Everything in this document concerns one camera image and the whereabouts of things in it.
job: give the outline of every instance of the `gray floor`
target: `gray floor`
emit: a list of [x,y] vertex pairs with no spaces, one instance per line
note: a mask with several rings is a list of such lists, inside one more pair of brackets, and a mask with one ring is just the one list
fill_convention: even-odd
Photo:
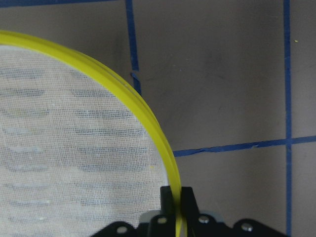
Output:
[[[292,1],[293,137],[316,135],[314,1]],[[0,9],[0,29],[86,53],[131,82],[124,1]],[[134,0],[143,97],[173,150],[285,138],[282,1]],[[292,236],[316,233],[315,144],[293,146]],[[183,186],[232,225],[285,232],[285,147],[177,158]]]

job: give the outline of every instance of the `yellow ring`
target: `yellow ring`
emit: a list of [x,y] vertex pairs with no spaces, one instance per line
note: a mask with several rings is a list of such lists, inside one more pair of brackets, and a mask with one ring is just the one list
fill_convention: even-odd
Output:
[[0,44],[30,49],[76,68],[108,89],[135,114],[148,131],[162,157],[177,209],[176,236],[180,236],[182,224],[179,210],[181,183],[178,167],[171,147],[157,119],[134,88],[118,74],[97,60],[44,39],[15,32],[0,31]]

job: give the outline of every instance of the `screw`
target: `screw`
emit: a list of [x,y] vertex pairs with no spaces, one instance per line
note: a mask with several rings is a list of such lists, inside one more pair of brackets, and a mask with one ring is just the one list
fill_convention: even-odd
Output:
[[207,216],[200,216],[198,221],[202,224],[207,224],[209,222],[209,218]]
[[165,224],[165,223],[167,223],[167,218],[160,217],[160,218],[158,218],[157,223],[158,224]]
[[120,226],[117,228],[118,234],[125,234],[127,232],[127,228],[125,226]]
[[241,225],[241,228],[242,228],[242,230],[247,231],[247,232],[252,232],[253,231],[253,227],[249,223],[243,223]]

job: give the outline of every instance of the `white fabric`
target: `white fabric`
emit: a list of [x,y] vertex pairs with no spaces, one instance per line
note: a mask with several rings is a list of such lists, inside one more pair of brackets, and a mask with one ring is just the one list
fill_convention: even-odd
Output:
[[161,157],[111,92],[4,45],[0,84],[0,237],[87,237],[159,209]]

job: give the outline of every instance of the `woven fabric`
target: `woven fabric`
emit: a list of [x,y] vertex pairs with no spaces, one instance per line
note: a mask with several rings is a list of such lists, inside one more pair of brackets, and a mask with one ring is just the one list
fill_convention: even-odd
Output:
[[0,236],[87,237],[160,208],[162,159],[135,115],[48,56],[0,46]]

